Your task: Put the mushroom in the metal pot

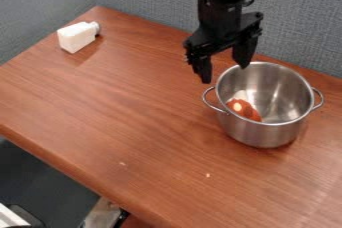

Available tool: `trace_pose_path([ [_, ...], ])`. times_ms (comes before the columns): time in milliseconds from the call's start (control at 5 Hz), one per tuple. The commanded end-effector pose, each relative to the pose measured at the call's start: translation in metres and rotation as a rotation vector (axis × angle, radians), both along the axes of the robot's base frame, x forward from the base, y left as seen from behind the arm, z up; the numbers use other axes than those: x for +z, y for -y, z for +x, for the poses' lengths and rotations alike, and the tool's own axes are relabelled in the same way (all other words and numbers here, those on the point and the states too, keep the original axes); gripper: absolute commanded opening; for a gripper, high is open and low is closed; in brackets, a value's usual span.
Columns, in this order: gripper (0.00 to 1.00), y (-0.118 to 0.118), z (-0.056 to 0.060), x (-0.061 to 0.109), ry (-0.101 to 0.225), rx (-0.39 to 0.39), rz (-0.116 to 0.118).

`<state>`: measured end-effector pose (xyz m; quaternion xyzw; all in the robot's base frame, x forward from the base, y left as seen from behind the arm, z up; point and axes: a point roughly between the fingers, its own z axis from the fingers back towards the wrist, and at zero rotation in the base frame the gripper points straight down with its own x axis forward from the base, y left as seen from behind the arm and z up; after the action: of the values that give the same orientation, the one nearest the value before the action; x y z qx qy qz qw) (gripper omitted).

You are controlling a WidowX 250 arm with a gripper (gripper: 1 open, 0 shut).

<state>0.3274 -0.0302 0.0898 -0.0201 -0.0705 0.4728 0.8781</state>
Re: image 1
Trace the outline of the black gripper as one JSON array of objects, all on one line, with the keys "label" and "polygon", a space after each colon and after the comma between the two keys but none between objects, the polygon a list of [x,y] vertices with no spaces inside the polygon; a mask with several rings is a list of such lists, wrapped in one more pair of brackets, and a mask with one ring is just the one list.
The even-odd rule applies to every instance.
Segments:
[{"label": "black gripper", "polygon": [[241,69],[251,62],[261,34],[260,12],[241,13],[255,0],[197,0],[199,27],[184,41],[187,62],[203,84],[212,79],[211,55],[232,49]]}]

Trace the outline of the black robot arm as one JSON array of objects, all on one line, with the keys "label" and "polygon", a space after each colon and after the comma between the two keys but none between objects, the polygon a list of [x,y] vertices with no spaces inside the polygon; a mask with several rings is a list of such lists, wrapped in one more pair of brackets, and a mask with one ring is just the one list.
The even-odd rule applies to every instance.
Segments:
[{"label": "black robot arm", "polygon": [[232,49],[241,69],[251,62],[261,34],[260,12],[241,13],[255,0],[197,0],[199,27],[185,39],[185,61],[204,84],[211,82],[211,56]]}]

